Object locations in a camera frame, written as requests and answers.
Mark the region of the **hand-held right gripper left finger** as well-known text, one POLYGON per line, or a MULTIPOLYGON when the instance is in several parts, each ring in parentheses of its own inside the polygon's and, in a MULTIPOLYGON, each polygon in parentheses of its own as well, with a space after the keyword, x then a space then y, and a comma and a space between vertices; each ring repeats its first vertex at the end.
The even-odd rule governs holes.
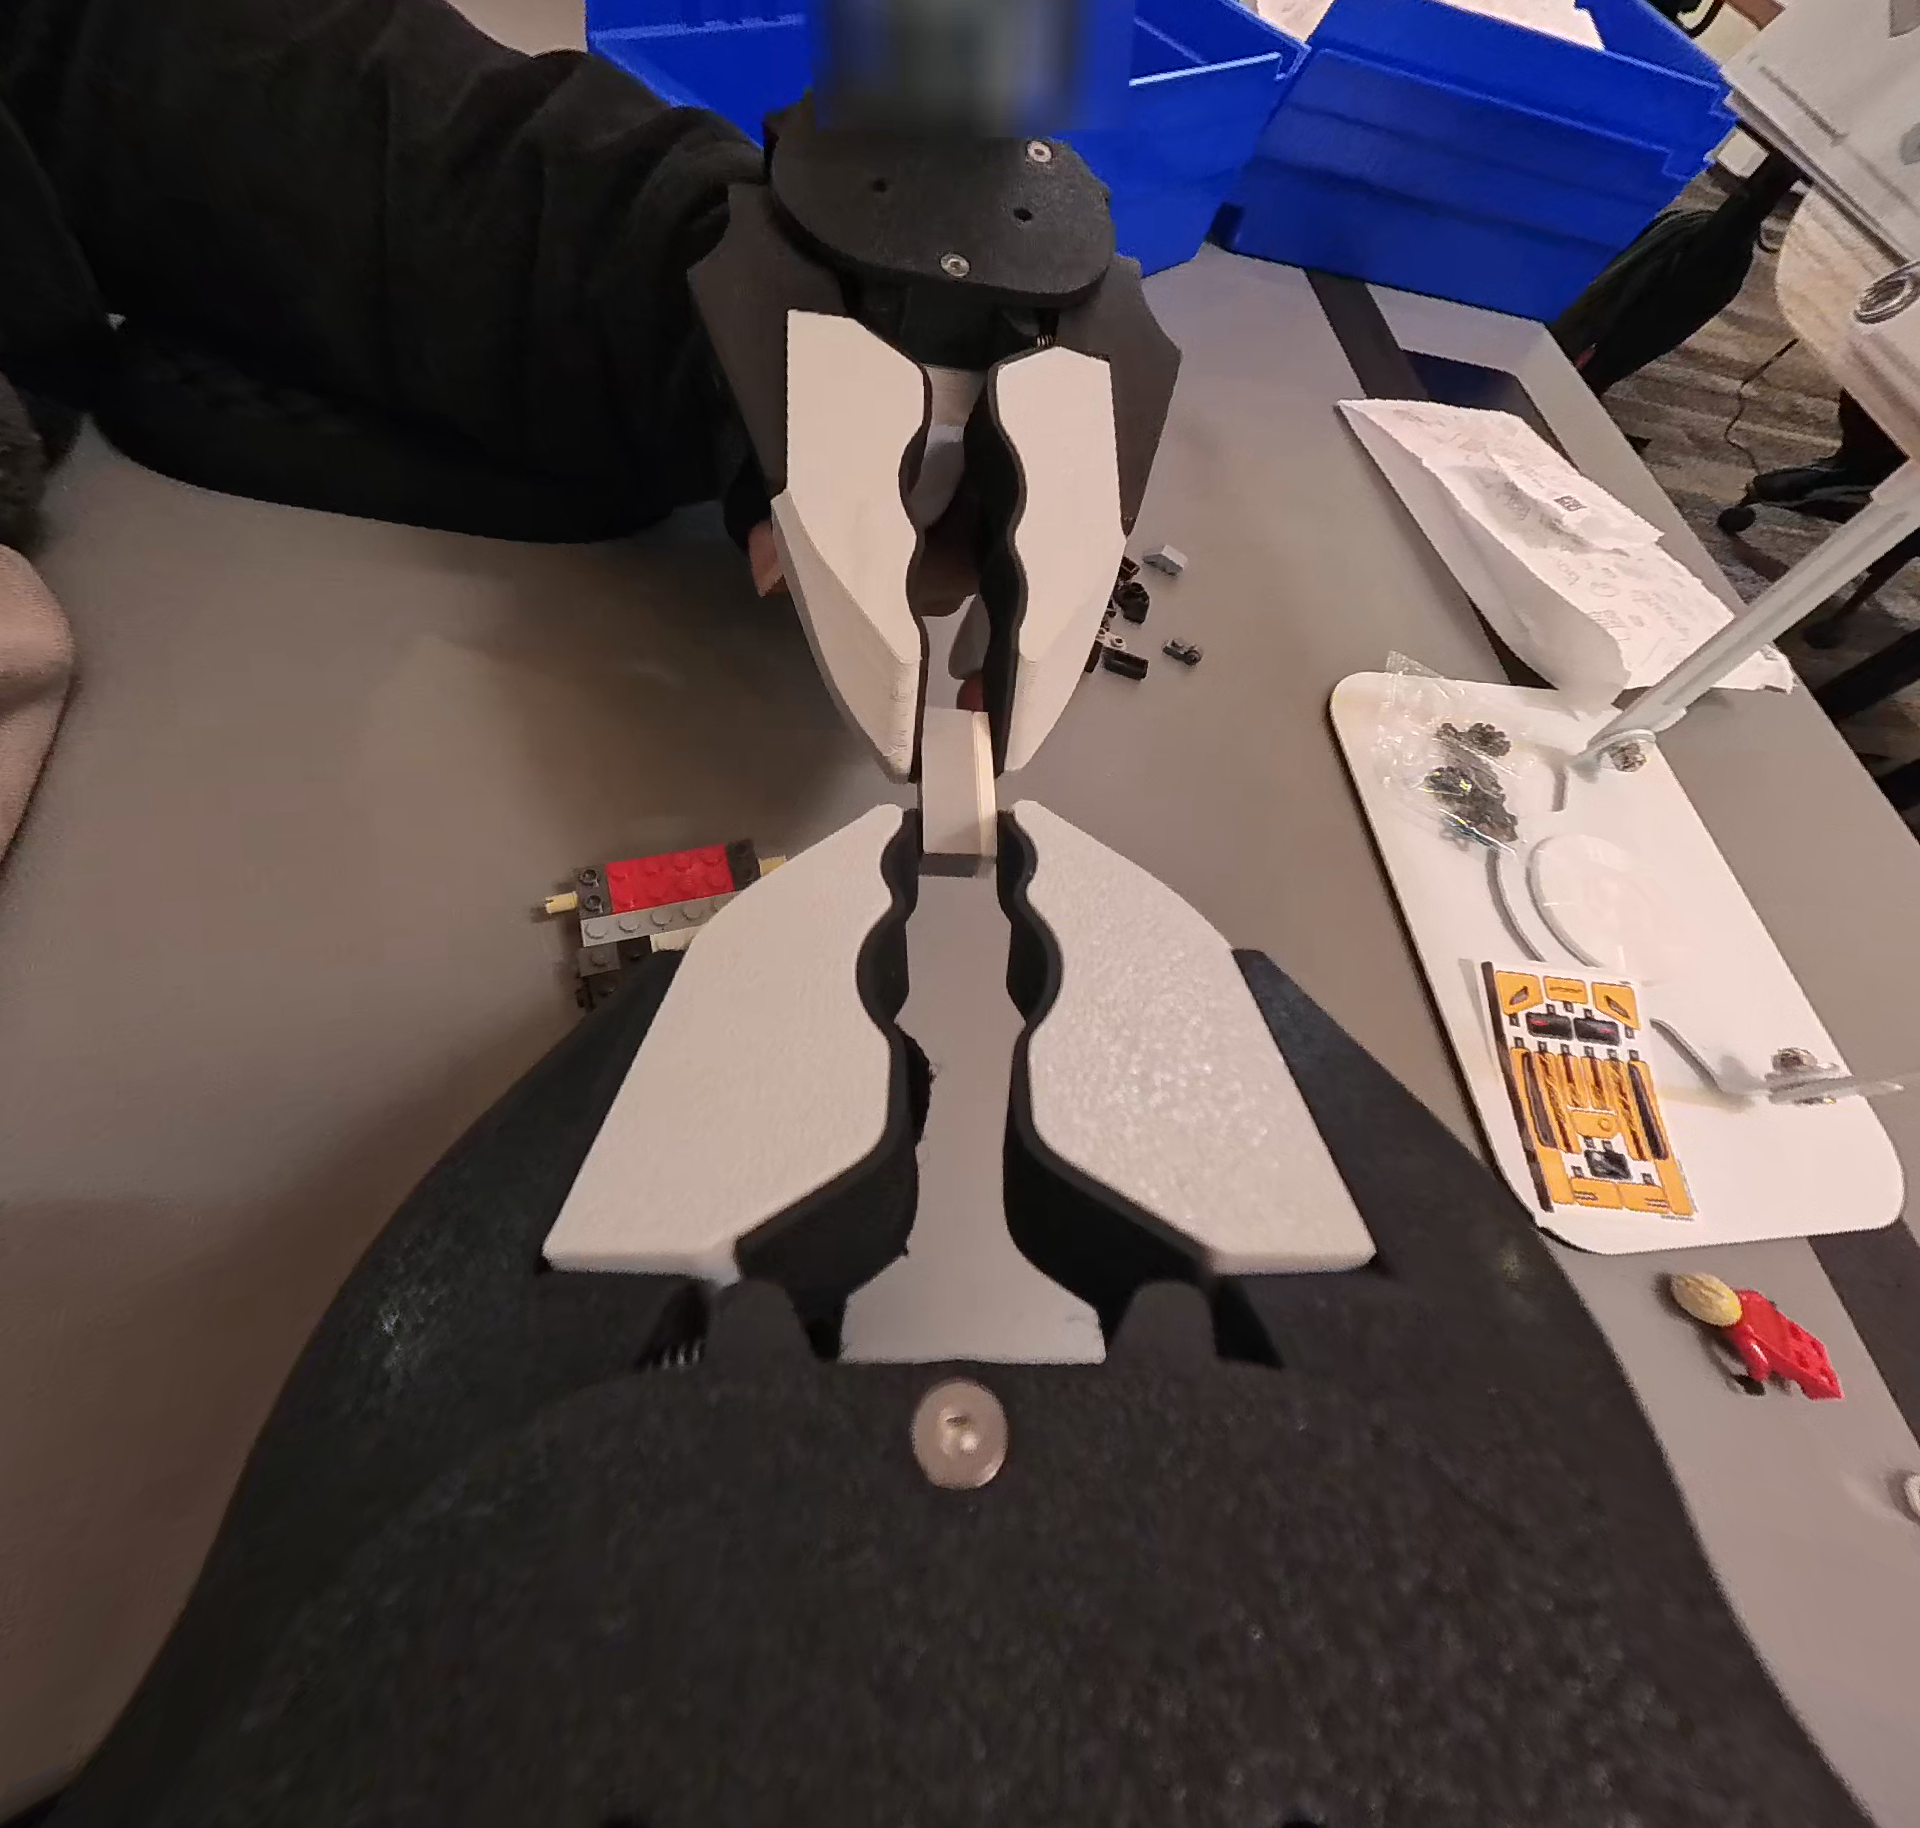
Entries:
POLYGON ((904 1258, 930 1059, 901 1025, 922 817, 884 804, 673 955, 541 1260, 575 1277, 778 1289, 823 1360, 904 1258))

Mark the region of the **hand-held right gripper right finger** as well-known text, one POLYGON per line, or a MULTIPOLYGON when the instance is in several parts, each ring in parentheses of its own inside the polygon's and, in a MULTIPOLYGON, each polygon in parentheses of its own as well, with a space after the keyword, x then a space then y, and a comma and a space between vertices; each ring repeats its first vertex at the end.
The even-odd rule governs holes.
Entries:
POLYGON ((1039 801, 1000 814, 1006 991, 1020 1014, 1004 1149, 1020 1257, 1095 1317, 1142 1289, 1374 1265, 1362 1218, 1229 938, 1039 801))

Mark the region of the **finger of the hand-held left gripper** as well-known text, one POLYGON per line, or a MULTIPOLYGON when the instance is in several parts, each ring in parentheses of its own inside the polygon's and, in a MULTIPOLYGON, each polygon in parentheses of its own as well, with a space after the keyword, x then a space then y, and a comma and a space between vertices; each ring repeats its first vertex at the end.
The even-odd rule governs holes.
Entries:
POLYGON ((895 783, 915 779, 927 681, 903 466, 929 411, 924 370, 871 329, 786 314, 780 570, 825 685, 895 783))
POLYGON ((1105 619, 1124 549, 1113 370, 1049 346, 988 390, 1006 531, 991 560, 988 702, 996 769, 1032 765, 1105 619))

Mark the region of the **small brick pieces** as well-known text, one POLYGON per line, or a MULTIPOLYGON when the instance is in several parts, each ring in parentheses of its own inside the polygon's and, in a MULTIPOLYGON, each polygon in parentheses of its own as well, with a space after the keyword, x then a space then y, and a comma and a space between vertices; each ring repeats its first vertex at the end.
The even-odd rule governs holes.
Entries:
POLYGON ((1156 666, 1200 666, 1203 645, 1179 630, 1165 602, 1187 580, 1190 568, 1192 555, 1179 544, 1124 550, 1083 674, 1141 683, 1156 666))

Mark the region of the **brick car chassis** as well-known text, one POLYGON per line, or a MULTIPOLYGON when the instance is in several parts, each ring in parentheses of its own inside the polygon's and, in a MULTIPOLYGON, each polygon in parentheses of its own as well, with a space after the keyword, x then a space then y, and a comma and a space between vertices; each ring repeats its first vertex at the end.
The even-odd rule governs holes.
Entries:
POLYGON ((784 855, 763 855, 752 841, 592 862, 535 914, 575 928, 576 1000, 597 1010, 642 965, 687 951, 719 914, 782 867, 784 855))

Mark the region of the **white long tile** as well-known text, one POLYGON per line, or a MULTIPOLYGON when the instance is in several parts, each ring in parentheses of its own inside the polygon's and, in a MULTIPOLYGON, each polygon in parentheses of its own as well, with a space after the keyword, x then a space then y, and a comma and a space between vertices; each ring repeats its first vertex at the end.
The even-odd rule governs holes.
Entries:
POLYGON ((917 805, 922 876, 958 880, 988 875, 999 854, 999 805, 985 712, 924 712, 917 805))

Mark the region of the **white book stand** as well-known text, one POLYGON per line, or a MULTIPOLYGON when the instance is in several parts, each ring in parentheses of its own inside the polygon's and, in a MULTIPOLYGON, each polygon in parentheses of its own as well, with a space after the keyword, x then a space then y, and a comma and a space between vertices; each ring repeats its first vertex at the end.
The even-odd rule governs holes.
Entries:
POLYGON ((1908 1170, 1869 1102, 1877 1073, 1843 1056, 1672 765, 1585 769, 1576 758, 1612 708, 1462 681, 1475 713, 1512 734, 1521 823, 1512 855, 1467 848, 1377 780, 1381 683, 1333 689, 1335 741, 1495 1170, 1531 1220, 1598 1258, 1900 1229, 1908 1170), (1600 1218, 1590 1232, 1532 1214, 1478 1000, 1492 959, 1636 984, 1693 1223, 1600 1218))

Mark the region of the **grey instruction booklet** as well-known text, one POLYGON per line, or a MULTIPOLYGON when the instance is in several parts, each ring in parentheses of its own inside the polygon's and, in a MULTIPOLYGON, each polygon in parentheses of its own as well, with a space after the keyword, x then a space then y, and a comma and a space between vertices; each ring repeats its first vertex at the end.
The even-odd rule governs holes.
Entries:
POLYGON ((1919 0, 1788 0, 1726 80, 1750 134, 1879 246, 1919 258, 1919 0))

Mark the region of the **person's left forearm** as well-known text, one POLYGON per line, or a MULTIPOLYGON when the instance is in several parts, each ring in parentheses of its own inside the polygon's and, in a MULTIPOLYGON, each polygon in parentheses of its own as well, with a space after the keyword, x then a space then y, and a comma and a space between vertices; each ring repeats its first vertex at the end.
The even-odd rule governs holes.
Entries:
POLYGON ((616 504, 766 519, 691 301, 727 120, 444 0, 3 0, 5 381, 166 333, 616 504))

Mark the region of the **grey desk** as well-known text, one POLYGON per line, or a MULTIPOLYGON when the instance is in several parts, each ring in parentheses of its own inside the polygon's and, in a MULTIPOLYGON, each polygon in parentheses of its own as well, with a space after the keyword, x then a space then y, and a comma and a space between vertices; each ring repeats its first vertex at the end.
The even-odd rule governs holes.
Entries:
MULTIPOLYGON (((1374 1265, 1157 1284, 1006 1229, 996 867, 920 875, 906 1253, 823 1360, 768 1284, 541 1248, 673 974, 580 1010, 592 862, 917 805, 769 526, 434 444, 418 509, 98 418, 82 640, 5 872, 5 1808, 53 1824, 1915 1824, 1915 1558, 1869 1263, 1770 1244, 1843 1405, 1740 1399, 1470 1130, 1326 695, 1469 629, 1332 398, 1353 285, 1200 255, 1124 550, 1200 666, 1080 676, 1039 801, 1233 945, 1374 1265)), ((979 595, 924 618, 929 708, 979 595)))

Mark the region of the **person's left hand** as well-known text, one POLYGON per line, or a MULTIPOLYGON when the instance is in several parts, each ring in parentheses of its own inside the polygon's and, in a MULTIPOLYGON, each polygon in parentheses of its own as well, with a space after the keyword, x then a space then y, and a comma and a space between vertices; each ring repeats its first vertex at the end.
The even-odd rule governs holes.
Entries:
POLYGON ((973 498, 955 495, 922 531, 908 573, 908 602, 915 616, 948 618, 977 594, 981 560, 981 517, 973 498))

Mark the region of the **orange sticker sheet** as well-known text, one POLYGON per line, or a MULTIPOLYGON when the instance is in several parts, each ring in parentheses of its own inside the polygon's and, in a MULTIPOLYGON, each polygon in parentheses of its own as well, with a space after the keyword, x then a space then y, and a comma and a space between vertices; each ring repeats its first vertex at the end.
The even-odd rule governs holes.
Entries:
POLYGON ((1476 984, 1521 1192, 1542 1223, 1693 1223, 1700 1208, 1672 1144, 1636 984, 1515 959, 1484 960, 1476 984))

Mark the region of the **clear bag of black gears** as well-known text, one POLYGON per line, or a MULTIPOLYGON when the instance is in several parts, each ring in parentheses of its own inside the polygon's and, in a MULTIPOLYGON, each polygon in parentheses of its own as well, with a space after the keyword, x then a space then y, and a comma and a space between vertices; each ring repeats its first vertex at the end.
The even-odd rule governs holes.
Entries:
POLYGON ((1409 812, 1467 848, 1512 855, 1521 823, 1512 734, 1476 717, 1469 689, 1394 649, 1386 654, 1372 767, 1409 812))

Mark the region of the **white printed paper bag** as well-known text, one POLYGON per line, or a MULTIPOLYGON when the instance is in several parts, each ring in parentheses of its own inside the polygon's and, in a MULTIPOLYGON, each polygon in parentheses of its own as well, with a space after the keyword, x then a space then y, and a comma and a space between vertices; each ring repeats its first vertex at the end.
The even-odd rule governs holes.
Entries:
POLYGON ((1532 426, 1435 401, 1339 401, 1356 442, 1495 638, 1577 709, 1615 705, 1734 614, 1659 527, 1532 426))

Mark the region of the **red minifigure torso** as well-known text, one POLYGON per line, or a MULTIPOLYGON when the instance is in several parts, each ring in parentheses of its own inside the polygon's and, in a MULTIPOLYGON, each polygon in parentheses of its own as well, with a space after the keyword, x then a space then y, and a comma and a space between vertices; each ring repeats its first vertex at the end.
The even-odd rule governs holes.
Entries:
POLYGON ((1842 1379, 1827 1345, 1763 1293, 1714 1276, 1667 1276, 1667 1296, 1731 1357, 1747 1393, 1793 1389, 1810 1401, 1842 1401, 1842 1379))

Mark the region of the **black backpack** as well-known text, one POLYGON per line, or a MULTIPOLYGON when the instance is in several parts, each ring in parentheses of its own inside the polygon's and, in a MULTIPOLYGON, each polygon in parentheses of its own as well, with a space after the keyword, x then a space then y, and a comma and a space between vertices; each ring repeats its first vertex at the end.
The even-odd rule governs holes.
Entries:
POLYGON ((1765 220, 1801 180, 1789 159, 1768 155, 1714 209, 1663 211, 1559 316, 1550 331, 1596 398, 1735 301, 1765 220))

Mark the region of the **person's clothed torso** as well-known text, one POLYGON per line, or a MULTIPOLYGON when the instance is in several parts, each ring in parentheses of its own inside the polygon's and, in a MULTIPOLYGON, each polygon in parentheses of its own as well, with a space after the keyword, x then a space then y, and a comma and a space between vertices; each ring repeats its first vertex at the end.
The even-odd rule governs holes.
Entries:
POLYGON ((31 812, 61 735, 75 640, 31 560, 45 505, 47 454, 31 405, 3 381, 3 855, 31 812))

